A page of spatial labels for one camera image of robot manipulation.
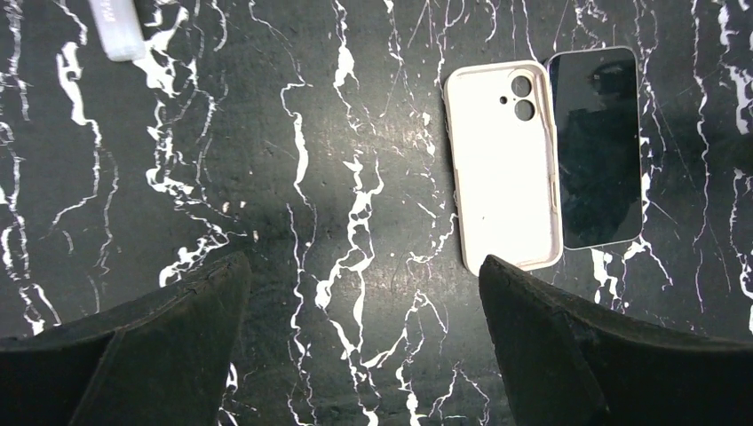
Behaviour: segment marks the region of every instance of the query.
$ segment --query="white phone case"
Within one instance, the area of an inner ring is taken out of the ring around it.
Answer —
[[[532,86],[524,97],[511,88],[519,75]],[[523,99],[535,107],[529,121],[514,112]],[[555,264],[562,218],[546,70],[533,60],[460,68],[447,79],[444,100],[465,266],[478,276],[487,255],[526,271]]]

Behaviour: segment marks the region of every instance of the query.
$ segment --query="smartphone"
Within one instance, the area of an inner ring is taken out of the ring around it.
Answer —
[[[568,249],[629,241],[643,226],[637,60],[626,47],[547,61]]]

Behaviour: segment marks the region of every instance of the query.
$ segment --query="camera cutout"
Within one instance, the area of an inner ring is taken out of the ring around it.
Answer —
[[[519,120],[527,122],[530,119],[534,118],[535,114],[536,108],[531,102],[522,99],[518,101],[517,104],[515,104],[515,116],[518,117]]]
[[[515,93],[516,96],[519,96],[521,98],[530,95],[531,90],[534,88],[534,86],[531,84],[531,81],[523,75],[518,75],[517,77],[513,78],[511,86],[512,93]]]

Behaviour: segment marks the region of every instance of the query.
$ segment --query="black marble countertop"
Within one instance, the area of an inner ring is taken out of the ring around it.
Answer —
[[[750,0],[137,3],[149,55],[115,64],[86,2],[4,2],[0,335],[242,249],[262,287],[223,424],[511,422],[460,258],[440,83],[627,45],[644,231],[535,275],[753,340]]]

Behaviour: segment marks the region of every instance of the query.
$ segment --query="white bottle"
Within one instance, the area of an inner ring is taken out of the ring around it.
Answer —
[[[99,40],[110,60],[142,59],[147,54],[133,0],[89,0]]]

